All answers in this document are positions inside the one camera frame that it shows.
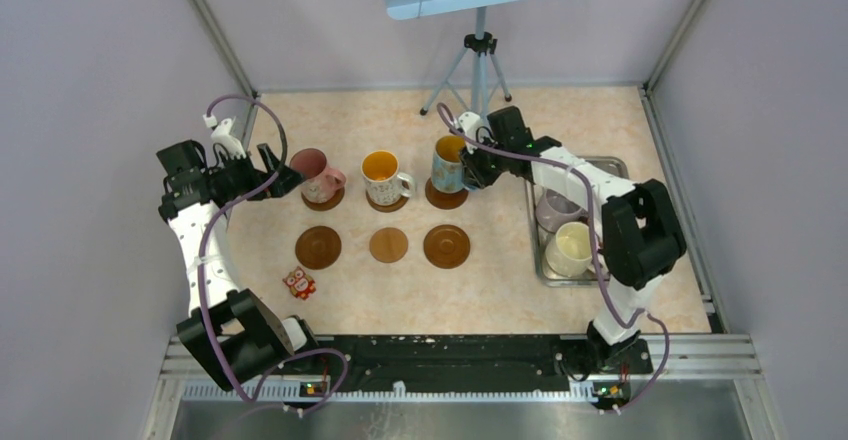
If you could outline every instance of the mug handle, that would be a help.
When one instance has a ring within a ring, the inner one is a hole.
[[[401,182],[406,183],[405,186],[403,184],[401,184],[402,190],[401,190],[400,194],[403,195],[406,198],[412,198],[412,196],[415,195],[415,179],[412,178],[412,176],[409,175],[408,173],[403,173],[403,172],[398,173],[398,179]]]
[[[330,177],[336,181],[335,189],[338,190],[344,187],[344,184],[347,183],[347,177],[344,176],[340,170],[336,170],[335,168],[327,168],[326,177]]]

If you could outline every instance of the mug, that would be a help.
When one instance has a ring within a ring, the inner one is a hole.
[[[559,227],[545,248],[545,259],[551,270],[566,277],[576,277],[585,272],[592,261],[589,226],[569,222]]]
[[[436,142],[433,152],[433,170],[430,182],[442,193],[456,193],[465,188],[462,184],[462,163],[459,152],[465,148],[465,140],[456,135],[447,135]]]
[[[295,153],[289,166],[306,177],[300,185],[300,193],[312,203],[328,202],[347,182],[342,172],[327,164],[327,156],[317,148]]]
[[[381,207],[394,205],[400,197],[409,198],[415,194],[415,180],[398,171],[398,160],[392,152],[369,153],[362,161],[362,176],[368,198]]]
[[[550,189],[545,190],[542,199],[536,205],[536,223],[551,233],[582,215],[583,209],[580,205]]]

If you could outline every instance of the tripod leg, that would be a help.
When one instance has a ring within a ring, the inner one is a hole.
[[[474,53],[474,66],[471,71],[471,111],[480,113],[480,95],[477,91],[480,90],[480,55]]]
[[[448,70],[448,74],[445,75],[444,80],[442,80],[441,83],[436,85],[436,88],[433,89],[433,93],[430,94],[430,99],[427,100],[427,103],[425,103],[424,106],[421,107],[421,110],[418,111],[418,113],[420,113],[422,117],[424,115],[427,115],[427,110],[430,110],[430,107],[433,105],[433,102],[436,101],[436,97],[438,97],[442,89],[444,89],[445,86],[449,84],[448,82],[450,81],[450,77],[451,75],[453,75],[453,72],[454,70],[456,70],[456,67],[459,66],[459,62],[462,61],[462,57],[465,56],[465,52],[466,48],[462,47],[462,50],[459,51],[459,54],[457,54],[456,58],[454,59],[453,65],[451,65],[450,70]]]
[[[486,62],[486,54],[480,58],[480,85],[477,87],[477,96],[480,97],[480,117],[486,118],[489,114],[489,87],[486,82],[486,70],[489,69],[489,63]]]
[[[492,54],[492,65],[495,66],[495,72],[498,74],[498,83],[501,84],[501,88],[504,90],[504,101],[511,102],[512,95],[509,94],[509,89],[506,88],[506,80],[503,77],[503,70],[501,70],[501,64],[498,63],[498,57],[495,54]]]

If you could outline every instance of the silver metal floor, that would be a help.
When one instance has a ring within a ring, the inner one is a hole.
[[[184,401],[172,440],[751,438],[732,381],[661,382],[620,417],[568,403],[336,403],[304,420],[273,409],[232,422],[250,408]]]

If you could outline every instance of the gray wall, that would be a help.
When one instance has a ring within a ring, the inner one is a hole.
[[[790,438],[845,438],[848,0],[711,0],[658,92],[730,325]]]
[[[473,11],[396,21],[383,0],[208,1],[259,90],[430,86],[474,30]],[[690,1],[528,0],[488,30],[514,84],[641,82]]]
[[[234,90],[185,0],[0,0],[0,438],[138,438],[188,290],[155,153]]]

